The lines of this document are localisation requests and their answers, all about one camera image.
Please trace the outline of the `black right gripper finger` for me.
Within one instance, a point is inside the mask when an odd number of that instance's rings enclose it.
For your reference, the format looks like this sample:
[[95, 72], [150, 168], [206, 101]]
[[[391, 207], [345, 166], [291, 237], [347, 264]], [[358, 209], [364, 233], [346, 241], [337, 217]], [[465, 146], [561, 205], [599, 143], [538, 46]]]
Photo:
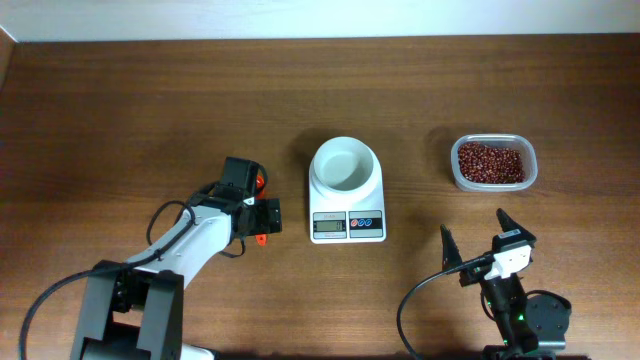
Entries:
[[442, 224], [440, 226], [442, 242], [442, 270], [449, 271], [462, 264], [462, 258], [451, 231]]
[[502, 208], [496, 210], [496, 216], [501, 226], [502, 232], [499, 238], [507, 238], [522, 233], [521, 226], [517, 224]]

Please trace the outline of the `red measuring scoop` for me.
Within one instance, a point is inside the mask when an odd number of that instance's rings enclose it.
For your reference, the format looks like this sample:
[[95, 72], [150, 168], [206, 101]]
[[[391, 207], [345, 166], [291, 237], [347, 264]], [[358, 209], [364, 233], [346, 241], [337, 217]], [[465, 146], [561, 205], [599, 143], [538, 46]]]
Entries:
[[[258, 175], [256, 178], [256, 189], [258, 193], [255, 195], [256, 200], [261, 200], [264, 198], [264, 188], [266, 185], [266, 180], [262, 175]], [[267, 234], [258, 234], [255, 236], [256, 242], [260, 246], [265, 246], [267, 244], [268, 235]]]

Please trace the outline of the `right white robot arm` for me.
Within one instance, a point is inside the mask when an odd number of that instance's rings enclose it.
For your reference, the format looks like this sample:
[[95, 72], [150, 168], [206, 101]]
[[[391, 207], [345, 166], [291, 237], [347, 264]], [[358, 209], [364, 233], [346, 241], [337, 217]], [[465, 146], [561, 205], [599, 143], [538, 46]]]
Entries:
[[536, 237], [504, 210], [497, 210], [496, 216], [502, 232], [493, 237], [489, 251], [468, 261], [442, 225], [442, 270], [458, 274], [463, 287], [481, 287], [483, 310], [503, 340], [501, 345], [486, 346], [483, 359], [554, 359], [566, 348], [572, 305], [546, 290], [524, 290], [518, 273], [533, 262]]

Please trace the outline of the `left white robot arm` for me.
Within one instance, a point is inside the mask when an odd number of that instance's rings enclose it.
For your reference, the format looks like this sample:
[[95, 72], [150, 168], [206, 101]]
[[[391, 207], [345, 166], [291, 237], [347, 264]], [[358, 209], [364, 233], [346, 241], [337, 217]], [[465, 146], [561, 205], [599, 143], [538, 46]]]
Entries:
[[184, 291], [234, 240], [281, 231], [279, 201], [260, 196], [266, 183], [262, 165], [228, 157], [221, 179], [183, 202], [179, 219], [149, 248], [122, 263], [98, 263], [87, 278], [72, 358], [218, 358], [184, 343]]

